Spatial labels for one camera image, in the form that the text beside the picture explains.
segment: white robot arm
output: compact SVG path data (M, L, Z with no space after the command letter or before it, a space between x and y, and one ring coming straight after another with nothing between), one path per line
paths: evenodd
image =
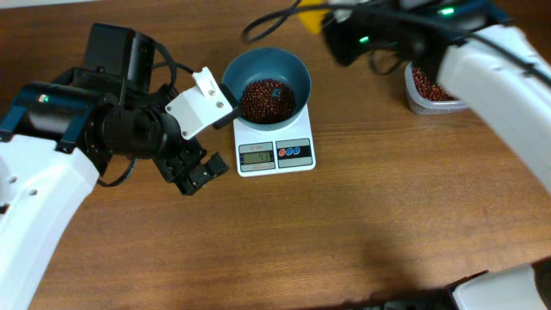
M126 45L123 51L102 44L114 37ZM196 86L178 94L165 85L148 95L155 49L167 59L172 83L179 66ZM116 58L128 68L109 66ZM240 115L237 106L208 68L193 72L174 64L163 46L132 29L94 25L83 67L55 84L25 86L0 121L0 309L28 307L96 182L113 186L126 178L98 181L113 154L153 159L167 183L193 195L229 169L218 153L202 164L207 151L195 135L231 122Z

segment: blue bowl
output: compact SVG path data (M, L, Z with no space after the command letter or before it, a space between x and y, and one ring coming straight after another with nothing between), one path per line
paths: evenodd
M306 66L292 53L280 48L262 47L239 55L226 69L222 83L241 101L247 85L272 78L286 84L294 93L293 114L276 124L256 124L239 118L246 126L261 131L272 131L287 127L296 121L306 107L312 93L312 79Z

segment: green led light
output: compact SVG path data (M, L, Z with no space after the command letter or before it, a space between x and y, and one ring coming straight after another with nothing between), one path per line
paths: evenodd
M367 35L360 39L360 43L362 44L368 43L368 42L369 42L369 37Z
M454 8L444 8L444 9L439 10L438 12L440 14L442 14L443 16L448 16L448 15L454 14L455 9Z

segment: kitchen scale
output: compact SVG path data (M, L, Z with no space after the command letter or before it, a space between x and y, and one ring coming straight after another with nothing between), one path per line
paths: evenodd
M306 66L292 53L263 47L237 57L226 69L222 83L236 98L256 81L274 79L294 93L291 117L276 124L256 124L238 118L233 121L238 173L256 177L296 171L316 166L308 100L312 79Z
M237 119L233 121L235 156L242 177L309 171L316 166L312 129L305 105L296 119L283 128L255 129L266 125Z

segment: digital display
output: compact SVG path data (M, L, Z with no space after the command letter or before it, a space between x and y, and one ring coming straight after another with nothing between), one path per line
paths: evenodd
M243 164L260 164L270 162L270 152L253 152L243 154Z

